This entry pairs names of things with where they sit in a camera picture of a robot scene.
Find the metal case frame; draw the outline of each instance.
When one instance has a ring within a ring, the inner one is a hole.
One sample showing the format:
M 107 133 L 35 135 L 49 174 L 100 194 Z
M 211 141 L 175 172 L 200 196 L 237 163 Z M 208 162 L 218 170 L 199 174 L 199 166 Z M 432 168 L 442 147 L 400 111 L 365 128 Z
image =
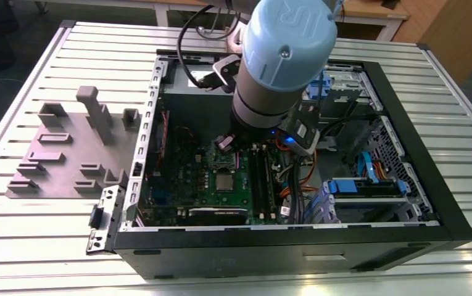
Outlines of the metal case frame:
M 187 59 L 210 62 L 226 54 L 187 53 Z M 123 211 L 112 248 L 143 278 L 227 277 L 270 274 L 309 274 L 337 271 L 384 270 L 412 258 L 440 249 L 452 249 L 472 241 L 472 229 L 449 192 L 429 152 L 404 111 L 389 81 L 374 62 L 337 61 L 361 65 L 372 81 L 373 90 L 385 108 L 396 137 L 413 164 L 416 177 L 429 197 L 440 226 L 398 228 L 334 228 L 285 230 L 184 231 L 159 229 L 135 231 L 127 221 L 134 220 L 147 140 L 164 77 L 166 64 L 154 65 L 151 93 L 138 134 L 130 183 L 123 197 Z

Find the expansion slot bracket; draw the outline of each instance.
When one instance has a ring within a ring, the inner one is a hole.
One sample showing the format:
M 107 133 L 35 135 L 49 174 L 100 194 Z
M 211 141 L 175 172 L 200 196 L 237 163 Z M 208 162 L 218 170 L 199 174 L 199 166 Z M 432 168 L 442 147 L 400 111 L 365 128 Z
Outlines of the expansion slot bracket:
M 120 213 L 126 190 L 115 185 L 102 190 L 100 200 L 91 211 L 91 235 L 87 242 L 86 254 L 102 255 L 115 253 L 112 243 L 120 222 Z

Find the motherboard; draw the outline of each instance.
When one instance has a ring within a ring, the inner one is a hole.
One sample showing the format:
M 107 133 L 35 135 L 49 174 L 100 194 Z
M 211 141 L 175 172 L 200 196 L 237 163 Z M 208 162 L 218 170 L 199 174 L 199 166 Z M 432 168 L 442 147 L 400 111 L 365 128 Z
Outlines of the motherboard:
M 154 172 L 143 186 L 140 223 L 146 226 L 277 224 L 270 145 L 222 154 L 195 143 L 182 126 L 170 129 Z

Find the green circuit board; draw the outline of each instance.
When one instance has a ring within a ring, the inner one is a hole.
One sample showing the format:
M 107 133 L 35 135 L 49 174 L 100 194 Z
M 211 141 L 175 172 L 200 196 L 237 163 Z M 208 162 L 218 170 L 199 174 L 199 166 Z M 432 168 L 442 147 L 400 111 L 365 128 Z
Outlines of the green circuit board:
M 142 214 L 147 223 L 175 226 L 190 208 L 239 208 L 247 211 L 249 224 L 275 224 L 275 219 L 254 212 L 250 152 L 225 155 L 212 146 L 174 147 L 166 152 L 160 177 L 146 186 Z

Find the slotted aluminum surface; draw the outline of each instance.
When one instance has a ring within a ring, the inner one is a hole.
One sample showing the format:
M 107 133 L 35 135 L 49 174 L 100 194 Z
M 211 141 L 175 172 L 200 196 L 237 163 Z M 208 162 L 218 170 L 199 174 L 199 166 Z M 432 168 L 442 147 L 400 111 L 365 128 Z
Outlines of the slotted aluminum surface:
M 472 243 L 389 271 L 310 276 L 147 281 L 116 255 L 87 257 L 94 200 L 9 200 L 5 186 L 27 151 L 43 102 L 75 102 L 80 85 L 99 88 L 110 112 L 139 108 L 156 49 L 179 29 L 103 23 L 60 28 L 0 123 L 0 292 L 65 295 L 472 295 Z M 223 41 L 186 35 L 183 48 L 225 51 Z M 338 40 L 331 59 L 378 62 L 472 225 L 472 106 L 433 56 L 413 44 Z

